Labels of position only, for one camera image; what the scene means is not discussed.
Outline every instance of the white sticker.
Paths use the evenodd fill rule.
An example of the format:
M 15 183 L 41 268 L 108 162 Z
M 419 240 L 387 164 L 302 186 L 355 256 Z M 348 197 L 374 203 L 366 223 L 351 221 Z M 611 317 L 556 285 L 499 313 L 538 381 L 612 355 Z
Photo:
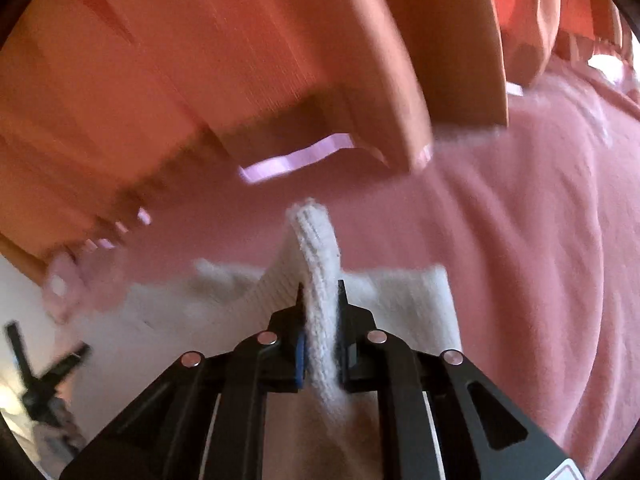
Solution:
M 584 476 L 575 462 L 567 458 L 545 480 L 584 480 Z

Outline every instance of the folded white cloth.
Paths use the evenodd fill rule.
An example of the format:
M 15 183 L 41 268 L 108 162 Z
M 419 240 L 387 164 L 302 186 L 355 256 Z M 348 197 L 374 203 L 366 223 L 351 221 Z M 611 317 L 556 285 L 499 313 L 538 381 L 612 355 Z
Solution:
M 83 314 L 60 329 L 66 345 L 81 339 L 94 350 L 70 397 L 85 436 L 93 438 L 181 353 L 228 352 L 264 330 L 273 312 L 295 304 L 303 283 L 309 387 L 269 395 L 263 478 L 382 476 L 374 397 L 348 396 L 337 381 L 338 279 L 344 279 L 350 303 L 372 311 L 379 328 L 416 350 L 439 354 L 461 349 L 446 272 L 441 266 L 342 272 L 324 207 L 296 206 L 287 222 L 280 253 L 264 272 L 201 260 L 191 278 L 132 286 L 117 311 Z

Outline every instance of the white garment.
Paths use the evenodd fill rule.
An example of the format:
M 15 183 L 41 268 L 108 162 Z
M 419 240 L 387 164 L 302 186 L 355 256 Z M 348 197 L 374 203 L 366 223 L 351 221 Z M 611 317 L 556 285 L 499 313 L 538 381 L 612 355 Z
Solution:
M 183 352 L 228 352 L 264 330 L 273 312 L 295 304 L 303 283 L 310 387 L 269 395 L 263 478 L 382 476 L 374 396 L 348 396 L 338 386 L 338 279 L 344 279 L 350 303 L 372 311 L 379 328 L 411 348 L 439 354 L 462 349 L 446 272 L 436 266 L 344 273 L 324 207 L 296 206 L 287 221 L 280 253 L 264 272 L 201 260 L 192 278 L 134 285 L 121 309 L 62 328 L 68 345 L 81 339 L 93 348 L 70 399 L 85 436 L 93 438 Z

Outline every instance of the pink fabric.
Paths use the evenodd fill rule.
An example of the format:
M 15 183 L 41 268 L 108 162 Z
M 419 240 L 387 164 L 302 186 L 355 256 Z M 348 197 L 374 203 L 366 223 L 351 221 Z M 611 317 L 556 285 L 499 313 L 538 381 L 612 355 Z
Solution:
M 130 236 L 127 275 L 266 266 L 285 209 L 312 196 L 345 268 L 444 264 L 465 353 L 595 478 L 640 415 L 639 110 L 599 91 L 553 62 L 510 98 L 507 130 L 437 143 L 414 175 L 360 150 L 253 186 L 199 171 Z

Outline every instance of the white knit cloth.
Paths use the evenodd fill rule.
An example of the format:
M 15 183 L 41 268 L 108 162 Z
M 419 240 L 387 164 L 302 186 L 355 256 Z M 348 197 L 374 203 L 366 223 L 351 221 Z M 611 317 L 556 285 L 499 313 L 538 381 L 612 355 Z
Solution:
M 181 353 L 231 351 L 264 330 L 273 312 L 295 304 L 303 283 L 309 387 L 269 395 L 263 478 L 382 477 L 374 396 L 348 396 L 337 381 L 338 279 L 350 303 L 372 311 L 379 328 L 416 350 L 439 354 L 461 349 L 446 272 L 436 266 L 343 273 L 324 207 L 295 206 L 287 222 L 280 253 L 264 272 L 201 260 L 192 278 L 132 286 L 121 309 L 61 329 L 62 347 L 81 339 L 94 349 L 76 374 L 70 400 L 85 436 L 93 438 Z

